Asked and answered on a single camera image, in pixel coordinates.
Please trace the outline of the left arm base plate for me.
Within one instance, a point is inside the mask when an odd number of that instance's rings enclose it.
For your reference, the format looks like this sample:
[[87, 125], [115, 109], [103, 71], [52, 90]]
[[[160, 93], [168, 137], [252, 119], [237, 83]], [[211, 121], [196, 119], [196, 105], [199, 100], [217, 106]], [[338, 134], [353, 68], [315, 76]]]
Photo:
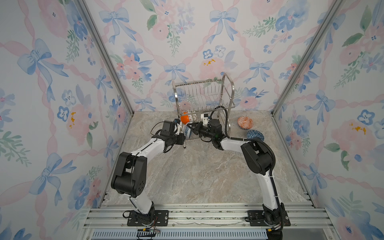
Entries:
[[127, 219], [128, 227], [166, 227], [169, 221], [169, 211], [153, 210], [143, 215], [131, 210], [125, 211], [123, 217]]

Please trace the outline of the blue floral ceramic bowl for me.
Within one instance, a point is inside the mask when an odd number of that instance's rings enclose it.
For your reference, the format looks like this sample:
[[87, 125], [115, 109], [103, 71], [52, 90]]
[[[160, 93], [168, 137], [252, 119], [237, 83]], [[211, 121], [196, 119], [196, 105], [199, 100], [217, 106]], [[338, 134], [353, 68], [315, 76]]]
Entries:
[[189, 140], [191, 138], [191, 135], [192, 135], [192, 130], [188, 126], [185, 126], [184, 136], [185, 136], [186, 140]]

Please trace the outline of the orange plastic bowl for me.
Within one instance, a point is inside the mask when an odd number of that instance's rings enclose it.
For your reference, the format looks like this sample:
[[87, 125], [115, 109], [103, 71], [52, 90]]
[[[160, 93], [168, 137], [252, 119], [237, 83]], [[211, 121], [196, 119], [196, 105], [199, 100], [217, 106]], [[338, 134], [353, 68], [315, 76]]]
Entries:
[[181, 122], [182, 122], [184, 125], [187, 125], [187, 124], [191, 121], [189, 115], [181, 116], [181, 117], [180, 117], [180, 120], [181, 120]]

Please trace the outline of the blue triangle patterned bowl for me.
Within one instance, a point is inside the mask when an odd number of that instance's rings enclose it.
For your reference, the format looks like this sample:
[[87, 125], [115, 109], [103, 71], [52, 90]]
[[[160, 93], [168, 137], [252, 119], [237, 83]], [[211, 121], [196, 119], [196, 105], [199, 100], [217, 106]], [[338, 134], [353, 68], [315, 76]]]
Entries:
[[261, 141], [265, 140], [264, 135], [260, 131], [257, 131], [257, 130], [249, 130], [247, 132], [247, 138], [248, 139], [259, 139]]

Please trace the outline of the red patterned ceramic bowl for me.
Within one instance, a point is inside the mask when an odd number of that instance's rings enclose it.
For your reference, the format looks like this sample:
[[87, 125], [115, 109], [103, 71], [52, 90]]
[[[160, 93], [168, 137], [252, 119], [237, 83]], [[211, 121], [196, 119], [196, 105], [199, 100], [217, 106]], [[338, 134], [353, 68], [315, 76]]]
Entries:
[[238, 126], [243, 130], [250, 130], [254, 126], [254, 121], [246, 116], [241, 116], [237, 120]]

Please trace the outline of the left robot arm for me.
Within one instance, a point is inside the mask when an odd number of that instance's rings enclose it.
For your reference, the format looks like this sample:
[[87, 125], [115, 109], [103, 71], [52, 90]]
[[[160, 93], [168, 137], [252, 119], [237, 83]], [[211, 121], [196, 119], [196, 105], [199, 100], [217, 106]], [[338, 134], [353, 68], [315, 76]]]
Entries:
[[156, 135], [138, 150], [122, 152], [112, 175], [111, 188], [118, 194], [127, 195], [137, 213], [148, 215], [154, 209], [153, 202], [144, 191], [148, 163], [157, 155], [169, 152], [173, 145], [183, 145], [185, 139], [184, 134]]

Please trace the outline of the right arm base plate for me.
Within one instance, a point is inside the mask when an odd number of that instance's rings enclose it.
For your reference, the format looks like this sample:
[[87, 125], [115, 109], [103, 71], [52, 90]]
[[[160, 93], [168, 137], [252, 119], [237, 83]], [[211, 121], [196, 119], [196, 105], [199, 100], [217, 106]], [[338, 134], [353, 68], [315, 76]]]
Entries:
[[290, 218], [285, 210], [283, 213], [277, 209], [276, 211], [264, 211], [264, 210], [249, 210], [245, 221], [250, 223], [251, 227], [279, 227], [281, 222], [284, 223], [284, 227], [291, 226]]

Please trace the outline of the white mesh strainer basket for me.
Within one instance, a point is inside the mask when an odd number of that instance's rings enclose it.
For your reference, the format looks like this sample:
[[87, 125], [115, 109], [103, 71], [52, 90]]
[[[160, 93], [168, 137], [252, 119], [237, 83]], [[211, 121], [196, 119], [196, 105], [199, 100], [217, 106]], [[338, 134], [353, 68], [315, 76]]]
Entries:
[[197, 115], [197, 121], [198, 122], [202, 122], [204, 120], [204, 114], [200, 113], [200, 114], [196, 114]]

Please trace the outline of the green patterned ceramic bowl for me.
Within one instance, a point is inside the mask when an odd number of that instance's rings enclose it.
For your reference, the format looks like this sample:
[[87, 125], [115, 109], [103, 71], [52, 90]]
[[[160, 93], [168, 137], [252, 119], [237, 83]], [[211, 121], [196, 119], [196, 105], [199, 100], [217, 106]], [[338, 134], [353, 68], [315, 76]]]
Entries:
[[197, 118], [197, 115], [196, 114], [192, 114], [191, 115], [191, 118], [192, 118], [192, 121], [195, 123], [198, 121], [198, 118]]

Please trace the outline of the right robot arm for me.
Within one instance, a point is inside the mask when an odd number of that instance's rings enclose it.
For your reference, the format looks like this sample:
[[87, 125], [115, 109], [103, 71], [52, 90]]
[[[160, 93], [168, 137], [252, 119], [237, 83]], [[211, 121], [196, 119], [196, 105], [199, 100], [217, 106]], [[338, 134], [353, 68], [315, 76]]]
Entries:
[[222, 131], [219, 120], [210, 120], [207, 126], [202, 122], [189, 123], [187, 127], [200, 138], [209, 138], [216, 149], [243, 154], [248, 168], [257, 175], [263, 196], [264, 219], [269, 226], [284, 225], [283, 204], [278, 196], [273, 170], [276, 156], [273, 150], [259, 138], [241, 139], [230, 137]]

